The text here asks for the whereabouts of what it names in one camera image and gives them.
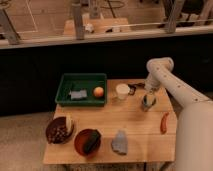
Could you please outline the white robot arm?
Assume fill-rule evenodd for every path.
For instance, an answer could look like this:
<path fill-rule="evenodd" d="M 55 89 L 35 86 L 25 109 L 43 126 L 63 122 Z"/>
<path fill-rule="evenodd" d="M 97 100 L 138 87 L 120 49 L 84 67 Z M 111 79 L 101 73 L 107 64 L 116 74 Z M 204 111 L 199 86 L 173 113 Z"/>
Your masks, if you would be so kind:
<path fill-rule="evenodd" d="M 175 143 L 175 171 L 213 171 L 213 100 L 197 91 L 172 70 L 170 57 L 150 59 L 146 90 L 163 85 L 182 106 Z"/>

